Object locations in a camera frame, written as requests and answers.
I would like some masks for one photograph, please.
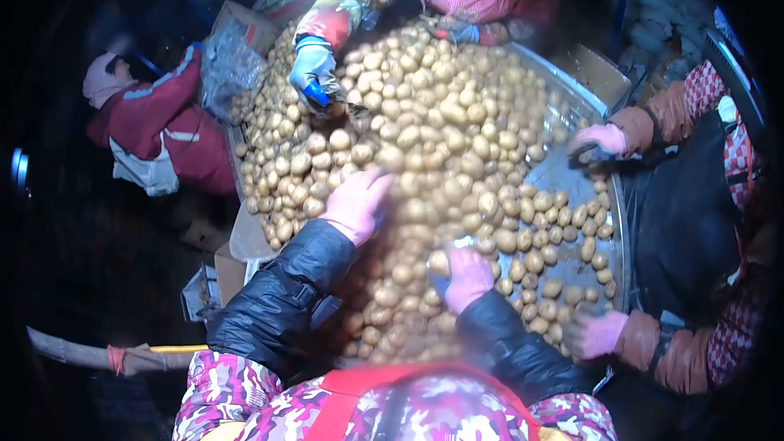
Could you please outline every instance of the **black jacket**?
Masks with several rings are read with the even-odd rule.
[[[218,314],[207,333],[209,348],[252,359],[290,385],[310,367],[314,307],[356,257],[342,233],[324,220],[309,221]],[[458,331],[478,350],[492,353],[492,373],[526,405],[558,393],[590,393],[601,378],[527,332],[520,314],[495,290],[463,311]]]

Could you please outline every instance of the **cardboard box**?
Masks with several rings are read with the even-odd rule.
[[[275,40],[280,35],[280,30],[275,24],[269,22],[263,15],[251,11],[248,7],[243,7],[236,2],[226,0],[220,8],[215,24],[212,25],[210,35],[226,24],[231,18],[238,19],[242,24],[248,26],[245,33],[245,42],[253,51],[266,58],[267,54],[275,44]]]

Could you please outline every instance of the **hand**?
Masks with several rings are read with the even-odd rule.
[[[473,249],[449,249],[447,257],[452,279],[445,300],[449,309],[460,315],[468,305],[492,290],[492,270],[485,258]]]
[[[383,176],[381,169],[355,172],[332,192],[327,200],[327,211],[320,218],[359,247],[376,230],[379,205],[395,181],[396,175]]]
[[[316,36],[305,36],[296,45],[296,60],[289,82],[313,113],[324,113],[329,94],[340,92],[335,78],[331,45]]]
[[[608,312],[599,317],[577,312],[572,321],[563,326],[563,342],[577,359],[612,354],[628,319],[629,316],[621,312]]]
[[[626,136],[612,123],[594,124],[578,131],[569,143],[568,154],[581,162],[610,160],[626,152]]]

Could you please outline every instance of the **person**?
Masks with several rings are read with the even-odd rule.
[[[615,440],[593,378],[543,338],[493,288],[477,252],[449,250],[445,302],[460,338],[491,352],[491,374],[460,363],[333,370],[300,383],[318,303],[376,230],[395,182],[380,170],[350,175],[279,256],[235,295],[194,355],[172,439]]]
[[[445,15],[433,26],[438,38],[499,45],[531,40],[557,13],[557,0],[424,0]],[[333,75],[336,54],[363,20],[388,0],[316,0],[295,32],[296,61],[289,80],[300,99],[319,114],[329,94],[339,92]]]
[[[761,118],[739,111],[740,89],[732,94],[706,60],[643,108],[621,109],[575,135],[575,152],[644,156],[632,169],[632,161],[616,163],[630,222],[633,310],[575,316],[564,341],[578,358],[614,355],[679,395],[742,378],[767,305],[774,213],[756,149],[765,138],[747,128]],[[676,156],[655,158],[677,144]],[[666,397],[675,411],[687,401]]]
[[[133,79],[128,63],[111,52],[87,69],[82,93],[98,110],[87,136],[112,151],[114,178],[139,185],[149,196],[176,192],[181,182],[213,195],[236,194],[223,129],[194,104],[197,46],[189,46],[180,65],[154,83]]]

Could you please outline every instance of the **blue glove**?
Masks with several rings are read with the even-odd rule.
[[[311,111],[323,113],[329,103],[329,94],[340,92],[335,78],[332,46],[316,36],[305,36],[299,40],[289,82]]]

